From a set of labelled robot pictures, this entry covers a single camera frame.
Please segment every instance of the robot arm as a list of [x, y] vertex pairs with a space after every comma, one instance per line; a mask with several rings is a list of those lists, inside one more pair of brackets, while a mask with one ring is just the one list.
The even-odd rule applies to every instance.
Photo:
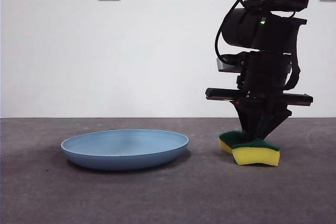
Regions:
[[[231, 102], [238, 112], [245, 141], [264, 139], [287, 117], [288, 105], [309, 106], [309, 95], [284, 94], [299, 80], [297, 36], [305, 19], [294, 18], [308, 6], [309, 0], [237, 0], [225, 16], [215, 40], [220, 72], [240, 73], [238, 90], [212, 89], [206, 91], [209, 100]], [[241, 3], [243, 8], [236, 8]], [[271, 11], [293, 12], [289, 17]], [[237, 55], [221, 55], [218, 39], [232, 46], [256, 51]], [[287, 75], [292, 73], [286, 83]]]

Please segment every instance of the white wall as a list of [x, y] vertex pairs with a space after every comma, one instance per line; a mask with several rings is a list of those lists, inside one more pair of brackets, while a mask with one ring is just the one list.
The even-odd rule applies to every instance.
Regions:
[[[219, 73], [214, 37], [235, 0], [2, 0], [2, 117], [236, 117], [205, 90]], [[336, 3], [298, 17], [302, 70], [294, 116], [336, 116]], [[221, 44], [222, 52], [243, 48]]]

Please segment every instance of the black object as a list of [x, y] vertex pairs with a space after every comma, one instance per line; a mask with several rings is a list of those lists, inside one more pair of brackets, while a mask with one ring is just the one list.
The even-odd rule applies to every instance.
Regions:
[[[238, 90], [206, 90], [209, 100], [231, 102], [237, 112], [247, 141], [264, 139], [287, 117], [288, 105], [310, 106], [313, 97], [306, 94], [284, 94], [299, 80], [297, 36], [305, 19], [294, 18], [307, 8], [309, 0], [237, 0], [225, 16], [216, 36], [215, 50], [221, 72], [240, 72]], [[236, 8], [241, 3], [244, 8]], [[271, 11], [293, 12], [289, 17]], [[221, 55], [218, 39], [232, 46], [256, 49], [237, 55]]]

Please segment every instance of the green scouring pad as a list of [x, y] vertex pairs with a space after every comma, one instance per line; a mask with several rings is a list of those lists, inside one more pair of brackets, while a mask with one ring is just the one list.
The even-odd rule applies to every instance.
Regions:
[[261, 138], [246, 142], [243, 132], [230, 131], [219, 136], [219, 145], [224, 152], [233, 154], [238, 165], [279, 165], [280, 148]]

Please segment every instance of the plate rim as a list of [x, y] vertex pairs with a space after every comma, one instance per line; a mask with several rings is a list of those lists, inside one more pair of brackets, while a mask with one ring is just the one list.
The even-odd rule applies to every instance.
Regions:
[[[185, 139], [186, 139], [186, 142], [179, 146], [179, 147], [176, 147], [174, 149], [171, 149], [171, 150], [168, 150], [168, 151], [162, 151], [162, 152], [153, 152], [153, 153], [146, 153], [146, 154], [136, 154], [136, 155], [89, 155], [89, 154], [83, 154], [83, 153], [77, 153], [77, 152], [73, 152], [73, 151], [70, 151], [68, 149], [66, 149], [63, 144], [65, 144], [68, 140], [74, 138], [74, 137], [79, 137], [79, 136], [83, 136], [83, 135], [89, 135], [89, 134], [95, 134], [95, 133], [101, 133], [101, 132], [112, 132], [112, 131], [161, 131], [161, 132], [169, 132], [169, 133], [174, 133], [174, 134], [177, 134], [177, 135], [181, 135], [183, 136]], [[165, 131], [165, 130], [155, 130], [155, 129], [122, 129], [122, 130], [105, 130], [105, 131], [94, 131], [94, 132], [89, 132], [89, 133], [85, 133], [85, 134], [80, 134], [80, 135], [76, 135], [76, 136], [72, 136], [70, 138], [67, 138], [65, 139], [64, 141], [62, 141], [60, 147], [63, 151], [66, 151], [68, 153], [71, 153], [71, 154], [76, 154], [76, 155], [82, 155], [82, 156], [89, 156], [89, 157], [137, 157], [137, 156], [147, 156], [147, 155], [154, 155], [154, 154], [161, 154], [161, 153], [165, 153], [165, 152], [171, 152], [171, 151], [175, 151], [177, 149], [180, 149], [180, 148], [183, 148], [185, 146], [187, 146], [189, 143], [189, 138], [186, 136], [186, 135], [183, 135], [179, 132], [174, 132], [174, 131]]]

